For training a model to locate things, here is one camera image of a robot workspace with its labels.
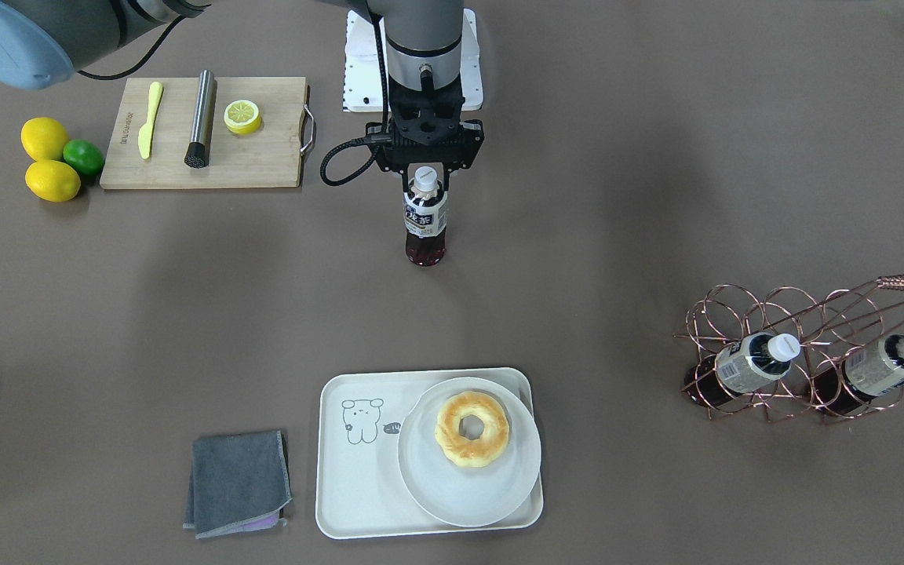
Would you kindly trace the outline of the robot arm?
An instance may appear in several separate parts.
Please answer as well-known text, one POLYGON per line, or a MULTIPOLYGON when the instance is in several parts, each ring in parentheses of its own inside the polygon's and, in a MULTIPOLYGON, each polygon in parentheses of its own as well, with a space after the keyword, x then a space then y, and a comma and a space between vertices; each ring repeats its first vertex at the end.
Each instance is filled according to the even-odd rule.
MULTIPOLYGON (((157 27, 170 33, 204 14, 207 1, 0 1, 0 82, 46 89, 157 27)), ((439 163, 443 175, 470 168, 484 132, 479 119, 461 118, 465 104, 461 47, 465 9, 460 1, 345 1, 372 25, 381 84, 381 121, 362 138, 334 147, 320 164, 326 185, 331 159, 368 147, 367 165, 399 174, 439 163)))

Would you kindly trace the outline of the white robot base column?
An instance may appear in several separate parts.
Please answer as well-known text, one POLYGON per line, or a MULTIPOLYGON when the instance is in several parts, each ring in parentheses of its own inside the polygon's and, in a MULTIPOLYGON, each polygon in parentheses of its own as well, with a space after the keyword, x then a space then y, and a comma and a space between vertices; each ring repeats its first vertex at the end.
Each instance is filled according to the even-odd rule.
MULTIPOLYGON (((461 82, 464 111, 477 111, 483 104, 483 85, 480 67, 480 47, 477 39, 476 16, 464 9, 461 47, 461 82)), ((366 19, 349 10, 345 28, 344 86, 342 110, 348 112, 380 112, 381 80, 377 69, 377 50, 374 29, 366 19)))

